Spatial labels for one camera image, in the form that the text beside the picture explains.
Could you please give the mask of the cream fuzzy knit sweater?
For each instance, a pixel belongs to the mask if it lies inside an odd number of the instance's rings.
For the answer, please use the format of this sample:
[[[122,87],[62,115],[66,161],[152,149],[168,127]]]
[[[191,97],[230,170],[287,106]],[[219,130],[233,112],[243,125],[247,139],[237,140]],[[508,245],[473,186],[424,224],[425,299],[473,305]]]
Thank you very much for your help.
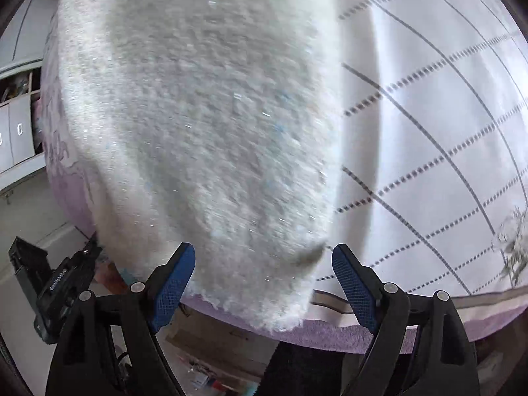
[[[107,254],[259,329],[303,320],[342,141],[334,0],[60,0],[68,131]]]

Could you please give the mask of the white grid-pattern bed sheet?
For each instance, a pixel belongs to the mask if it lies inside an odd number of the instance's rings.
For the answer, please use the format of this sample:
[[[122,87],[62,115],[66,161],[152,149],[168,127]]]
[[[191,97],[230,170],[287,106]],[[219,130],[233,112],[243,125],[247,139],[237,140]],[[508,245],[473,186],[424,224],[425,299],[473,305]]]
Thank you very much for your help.
[[[309,307],[255,328],[188,287],[203,314],[310,348],[363,352],[367,333],[331,266],[350,247],[411,294],[449,293],[480,339],[527,306],[527,42],[500,0],[334,0],[342,141],[328,241]],[[88,233],[88,172],[68,131],[56,13],[42,79],[48,176]]]

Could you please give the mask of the grey cabinet with drawers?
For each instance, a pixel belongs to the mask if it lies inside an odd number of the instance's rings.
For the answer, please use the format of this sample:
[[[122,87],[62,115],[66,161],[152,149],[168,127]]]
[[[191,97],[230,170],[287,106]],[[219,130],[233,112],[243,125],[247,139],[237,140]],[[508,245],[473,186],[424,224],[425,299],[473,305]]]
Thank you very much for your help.
[[[57,0],[23,0],[1,36],[1,191],[45,167],[35,112]]]

